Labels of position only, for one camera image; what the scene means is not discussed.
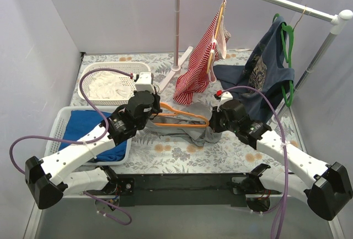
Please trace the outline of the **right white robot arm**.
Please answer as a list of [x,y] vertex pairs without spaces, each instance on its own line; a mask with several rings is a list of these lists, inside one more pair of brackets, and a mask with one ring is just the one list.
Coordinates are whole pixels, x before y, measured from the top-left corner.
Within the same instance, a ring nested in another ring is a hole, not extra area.
[[217,97],[210,127],[214,132],[230,131],[238,140],[264,153],[282,165],[289,175],[277,173],[269,166],[252,170],[250,188],[255,193],[267,189],[283,192],[306,203],[324,220],[331,221],[352,200],[352,186],[347,169],[338,162],[328,164],[285,144],[270,126],[252,120],[245,107],[228,92]]

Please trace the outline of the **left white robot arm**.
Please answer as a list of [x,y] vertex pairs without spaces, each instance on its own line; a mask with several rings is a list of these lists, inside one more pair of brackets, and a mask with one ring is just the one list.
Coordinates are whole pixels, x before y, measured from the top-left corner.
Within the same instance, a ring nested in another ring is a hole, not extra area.
[[160,96],[157,92],[135,92],[126,105],[118,107],[94,129],[84,135],[81,143],[73,143],[58,153],[41,159],[30,157],[25,162],[25,182],[39,209],[48,209],[72,191],[101,190],[110,195],[117,190],[112,170],[75,170],[97,155],[111,150],[134,137],[145,128],[152,114],[159,114]]

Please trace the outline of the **grey tank top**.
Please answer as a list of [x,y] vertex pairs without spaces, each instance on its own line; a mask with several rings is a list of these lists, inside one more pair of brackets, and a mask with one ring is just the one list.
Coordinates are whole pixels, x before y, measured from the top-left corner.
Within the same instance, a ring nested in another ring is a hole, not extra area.
[[202,121],[196,118],[185,117],[181,115],[176,118],[155,117],[149,120],[146,128],[156,133],[158,136],[180,137],[185,141],[192,143],[198,147],[204,147],[205,144],[216,144],[222,137],[221,132],[213,132],[208,126],[206,128],[175,128],[157,126],[153,122],[158,123],[172,123],[172,124],[202,124]]

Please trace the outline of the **orange plastic hanger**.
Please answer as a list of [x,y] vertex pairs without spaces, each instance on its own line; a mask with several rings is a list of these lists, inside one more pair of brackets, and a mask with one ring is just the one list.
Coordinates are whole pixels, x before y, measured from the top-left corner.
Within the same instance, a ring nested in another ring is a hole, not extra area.
[[172,123],[158,123],[158,122],[153,122],[157,126],[163,126],[163,127],[175,127],[175,128],[206,128],[209,126],[209,120],[202,115],[196,115],[190,112],[182,111],[182,110],[177,110],[168,105],[165,102],[161,102],[159,104],[159,107],[161,109],[161,112],[158,114],[153,114],[154,117],[172,117],[176,118],[178,116],[182,116],[183,118],[185,117],[191,117],[191,118],[196,118],[202,121],[202,124],[172,124]]

